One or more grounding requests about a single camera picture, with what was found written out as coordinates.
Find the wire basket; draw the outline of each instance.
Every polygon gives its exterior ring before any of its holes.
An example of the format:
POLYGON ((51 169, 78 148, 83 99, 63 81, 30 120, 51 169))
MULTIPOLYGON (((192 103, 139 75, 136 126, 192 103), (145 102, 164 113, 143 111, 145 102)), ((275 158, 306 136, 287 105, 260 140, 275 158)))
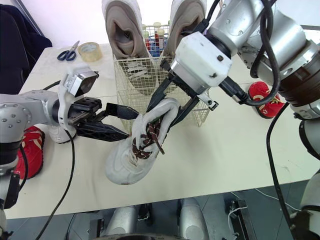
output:
POLYGON ((144 25, 142 28, 145 45, 151 56, 160 57, 168 43, 169 25, 144 25))
MULTIPOLYGON (((169 25, 144 26, 143 35, 150 58, 130 58, 117 60, 114 58, 117 101, 120 105, 129 106, 139 113, 146 113, 154 91, 168 76, 168 72, 160 67, 162 60, 169 64, 173 59, 160 56, 169 38, 169 25)), ((184 106, 190 97, 173 83, 165 90, 167 98, 175 98, 184 106)), ((201 126, 208 114, 208 106, 200 101, 181 122, 184 125, 201 126)), ((125 129, 131 133, 134 120, 124 120, 125 129)))

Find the red shoe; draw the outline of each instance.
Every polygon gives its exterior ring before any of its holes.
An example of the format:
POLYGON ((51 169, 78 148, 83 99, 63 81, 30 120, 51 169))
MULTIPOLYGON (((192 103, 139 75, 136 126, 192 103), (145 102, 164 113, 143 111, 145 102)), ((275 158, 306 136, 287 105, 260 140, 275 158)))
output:
MULTIPOLYGON (((37 175, 43 166, 44 155, 43 147, 45 142, 45 133, 36 126, 31 126, 24 131, 22 138, 22 147, 28 162, 28 176, 27 179, 33 178, 37 175)), ((20 175, 20 179, 24 179, 26 168, 24 158, 21 151, 18 151, 18 164, 14 170, 15 174, 20 175)))
MULTIPOLYGON (((268 96, 270 90, 268 85, 265 84, 263 81, 257 81, 251 84, 248 93, 252 100, 259 101, 268 96)), ((279 94, 276 94, 276 96, 270 102, 256 107, 256 110, 258 111, 261 117, 265 119, 272 119, 278 114, 278 112, 284 104, 285 103, 281 101, 279 94)))

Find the packing tape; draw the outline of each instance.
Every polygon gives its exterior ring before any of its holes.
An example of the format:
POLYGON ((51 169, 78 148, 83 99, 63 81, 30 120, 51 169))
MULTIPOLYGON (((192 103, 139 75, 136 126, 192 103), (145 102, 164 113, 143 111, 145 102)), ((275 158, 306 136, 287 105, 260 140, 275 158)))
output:
POLYGON ((98 43, 86 42, 78 47, 78 52, 85 62, 95 62, 102 58, 102 52, 98 43))

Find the robotic arm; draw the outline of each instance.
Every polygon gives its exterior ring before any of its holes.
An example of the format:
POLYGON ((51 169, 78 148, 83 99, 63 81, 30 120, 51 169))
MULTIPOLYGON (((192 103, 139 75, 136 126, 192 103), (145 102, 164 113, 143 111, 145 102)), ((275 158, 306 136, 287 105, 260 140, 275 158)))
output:
MULTIPOLYGON (((175 83, 190 96, 190 101, 181 107, 171 126, 180 122, 200 100, 214 110, 218 104, 204 94, 211 87, 219 86, 239 104, 252 104, 249 96, 228 77, 228 72, 231 57, 238 54, 248 69, 255 68, 252 75, 273 85, 271 59, 263 54, 255 64, 263 45, 259 24, 263 10, 261 0, 225 0, 206 35, 198 31, 184 37, 172 64, 162 63, 169 72, 168 77, 153 94, 148 111, 165 97, 164 90, 170 83, 175 83)), ((299 134, 307 151, 320 160, 319 47, 307 40, 302 27, 283 15, 275 5, 272 15, 269 44, 279 67, 277 91, 290 104, 294 117, 301 120, 299 134)), ((301 207, 303 211, 292 217, 296 230, 302 239, 319 239, 320 171, 309 181, 301 207)))
POLYGON ((108 103, 106 109, 101 100, 84 97, 99 77, 88 67, 75 68, 60 81, 58 93, 32 90, 24 94, 0 94, 0 239, 7 239, 4 209, 11 208, 19 194, 19 175, 14 174, 18 163, 18 149, 24 130, 45 124, 59 128, 59 136, 52 140, 61 143, 71 136, 83 136, 108 142, 126 139, 129 135, 101 121, 111 115, 123 119, 135 119, 138 112, 130 107, 108 103))

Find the table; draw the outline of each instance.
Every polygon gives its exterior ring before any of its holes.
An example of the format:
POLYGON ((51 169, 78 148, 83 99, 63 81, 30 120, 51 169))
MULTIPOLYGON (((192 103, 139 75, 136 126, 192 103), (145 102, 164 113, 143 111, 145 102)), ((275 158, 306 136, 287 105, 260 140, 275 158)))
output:
MULTIPOLYGON (((101 99, 104 105, 117 103, 112 51, 108 44, 102 44, 101 50, 103 58, 89 64, 100 77, 87 96, 101 99)), ((22 93, 62 79, 70 65, 82 62, 80 56, 74 62, 58 61, 61 51, 43 51, 22 93)), ((256 80, 249 77, 249 70, 237 56, 232 60, 229 76, 247 90, 256 80)), ((148 175, 133 185, 116 185, 105 176, 105 160, 116 142, 77 137, 73 180, 56 214, 271 186, 265 143, 271 120, 261 118, 253 107, 235 103, 219 88, 212 88, 210 96, 219 106, 209 113, 202 127, 173 127, 163 144, 165 155, 159 154, 148 175)), ((104 122, 123 129, 116 117, 104 122)), ((288 108, 271 136, 281 184, 307 180, 320 168, 320 162, 300 141, 299 123, 288 108)), ((41 128, 48 132, 44 125, 41 128)), ((56 144, 47 134, 43 152, 42 171, 26 182, 16 205, 5 211, 8 219, 47 216, 65 191, 72 164, 71 144, 56 144)))

